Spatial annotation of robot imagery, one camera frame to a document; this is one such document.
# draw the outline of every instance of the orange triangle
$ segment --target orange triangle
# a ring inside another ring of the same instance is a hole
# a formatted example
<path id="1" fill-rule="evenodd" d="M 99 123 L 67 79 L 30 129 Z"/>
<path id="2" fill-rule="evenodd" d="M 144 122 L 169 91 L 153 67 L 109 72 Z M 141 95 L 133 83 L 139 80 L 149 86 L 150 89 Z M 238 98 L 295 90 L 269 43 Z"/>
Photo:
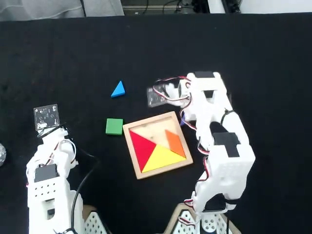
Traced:
<path id="1" fill-rule="evenodd" d="M 186 158 L 180 137 L 177 134 L 165 130 L 170 150 Z"/>

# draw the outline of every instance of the puzzle piece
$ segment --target puzzle piece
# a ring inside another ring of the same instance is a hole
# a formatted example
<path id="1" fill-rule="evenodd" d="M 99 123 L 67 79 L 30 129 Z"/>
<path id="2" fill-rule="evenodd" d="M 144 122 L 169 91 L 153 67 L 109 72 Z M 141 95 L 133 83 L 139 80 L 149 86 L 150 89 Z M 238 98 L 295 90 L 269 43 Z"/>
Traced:
<path id="1" fill-rule="evenodd" d="M 119 81 L 117 87 L 113 91 L 111 98 L 118 97 L 125 94 L 125 89 L 123 87 L 122 81 Z"/>
<path id="2" fill-rule="evenodd" d="M 130 133 L 133 147 L 136 152 L 138 165 L 140 167 L 140 170 L 142 171 L 148 159 L 150 158 L 154 148 L 156 147 L 156 144 L 132 132 L 131 130 L 129 131 L 129 133 Z"/>
<path id="3" fill-rule="evenodd" d="M 186 158 L 161 145 L 156 145 L 142 172 L 155 170 L 183 160 L 186 160 Z"/>
<path id="4" fill-rule="evenodd" d="M 121 135 L 122 134 L 123 119 L 108 118 L 106 120 L 106 134 L 108 135 Z"/>
<path id="5" fill-rule="evenodd" d="M 170 150 L 186 158 L 180 137 L 177 134 L 174 134 L 168 130 L 165 130 L 165 132 L 166 132 L 166 137 L 169 143 Z"/>

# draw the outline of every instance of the gray fabric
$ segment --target gray fabric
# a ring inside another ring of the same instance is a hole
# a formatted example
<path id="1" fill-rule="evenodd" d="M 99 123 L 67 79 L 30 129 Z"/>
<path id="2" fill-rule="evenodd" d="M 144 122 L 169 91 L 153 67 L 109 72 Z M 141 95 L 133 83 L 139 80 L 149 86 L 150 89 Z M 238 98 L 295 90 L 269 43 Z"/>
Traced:
<path id="1" fill-rule="evenodd" d="M 86 15 L 124 16 L 120 0 L 84 0 Z"/>
<path id="2" fill-rule="evenodd" d="M 87 16 L 123 15 L 120 0 L 84 0 Z M 80 0 L 0 0 L 0 21 L 83 17 Z"/>

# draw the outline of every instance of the red triangle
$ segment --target red triangle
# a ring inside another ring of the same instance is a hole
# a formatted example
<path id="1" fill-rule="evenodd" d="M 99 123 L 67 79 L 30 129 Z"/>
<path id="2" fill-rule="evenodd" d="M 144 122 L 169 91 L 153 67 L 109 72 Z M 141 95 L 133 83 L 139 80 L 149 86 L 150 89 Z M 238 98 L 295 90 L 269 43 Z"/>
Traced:
<path id="1" fill-rule="evenodd" d="M 142 170 L 145 167 L 145 164 L 147 163 L 154 148 L 156 147 L 156 144 L 132 131 L 129 131 L 129 132 L 130 132 L 130 137 L 132 140 L 133 147 L 136 152 L 138 165 L 142 172 Z"/>

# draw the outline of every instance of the tangram puzzle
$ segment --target tangram puzzle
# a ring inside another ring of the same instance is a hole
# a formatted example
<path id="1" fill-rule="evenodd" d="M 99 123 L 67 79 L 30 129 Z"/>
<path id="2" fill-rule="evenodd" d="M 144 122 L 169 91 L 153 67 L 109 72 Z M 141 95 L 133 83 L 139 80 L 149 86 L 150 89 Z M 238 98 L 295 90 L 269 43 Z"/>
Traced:
<path id="1" fill-rule="evenodd" d="M 193 162 L 174 112 L 123 126 L 138 179 Z"/>

